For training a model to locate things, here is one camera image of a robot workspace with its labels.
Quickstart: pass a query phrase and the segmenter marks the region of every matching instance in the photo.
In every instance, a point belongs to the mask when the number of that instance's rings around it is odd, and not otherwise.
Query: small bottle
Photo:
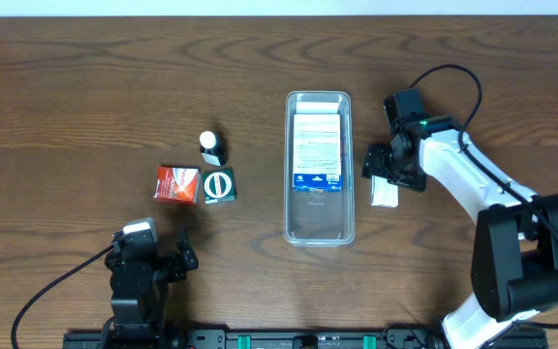
[[[228,162],[225,147],[214,132],[204,131],[200,135],[200,152],[210,165],[223,166]]]

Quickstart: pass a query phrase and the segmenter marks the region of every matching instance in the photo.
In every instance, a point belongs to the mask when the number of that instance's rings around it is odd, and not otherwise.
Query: white paper
[[[339,114],[294,116],[294,190],[341,190]]]
[[[398,205],[397,185],[389,184],[386,178],[372,176],[372,206],[397,207]]]
[[[337,102],[296,102],[297,113],[335,114],[337,111],[339,111]]]

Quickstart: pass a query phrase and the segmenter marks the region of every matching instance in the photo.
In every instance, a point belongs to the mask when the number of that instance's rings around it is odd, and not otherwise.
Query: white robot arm
[[[542,198],[516,183],[472,144],[453,118],[425,113],[415,88],[386,98],[385,113],[392,141],[370,145],[363,175],[382,176],[416,191],[425,189],[430,175],[477,226],[474,294],[445,317],[448,346],[487,346],[514,323],[558,304],[558,195]],[[538,248],[521,253],[518,241],[525,238],[536,240]]]

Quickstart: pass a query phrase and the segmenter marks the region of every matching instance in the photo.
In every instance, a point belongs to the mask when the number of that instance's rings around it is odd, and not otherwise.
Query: green box
[[[203,173],[203,198],[207,204],[218,204],[236,200],[236,183],[231,169]]]

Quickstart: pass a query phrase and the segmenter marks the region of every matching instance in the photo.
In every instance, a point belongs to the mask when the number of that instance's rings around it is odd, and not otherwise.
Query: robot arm
[[[419,92],[408,89],[385,99],[390,145],[373,144],[363,174],[391,184],[425,189],[436,178],[476,223],[471,281],[474,294],[443,321],[449,347],[479,348],[498,338],[512,323],[558,304],[558,243],[526,203],[532,203],[558,231],[558,195],[539,197],[503,173],[463,134],[471,154],[507,183],[503,188],[471,161],[458,144],[459,125],[448,115],[424,112]],[[520,239],[538,248],[521,253]]]
[[[186,279],[187,271],[196,270],[199,261],[185,230],[176,240],[178,251],[159,256],[157,242],[152,218],[129,222],[113,237],[113,249],[105,258],[112,272],[113,317],[106,323],[105,337],[94,338],[100,348],[178,348],[181,333],[166,326],[164,319],[169,284]],[[111,322],[115,331],[108,335]],[[81,339],[80,345],[87,344],[86,337]]]
[[[517,206],[520,202],[473,164],[457,143],[457,130],[433,133],[420,142],[419,165],[426,174],[436,178],[453,197],[464,207],[474,223],[480,211],[494,205]],[[465,144],[472,144],[469,135],[463,135]],[[537,194],[516,182],[496,167],[474,146],[471,153],[491,172],[504,178],[515,192],[527,201]]]

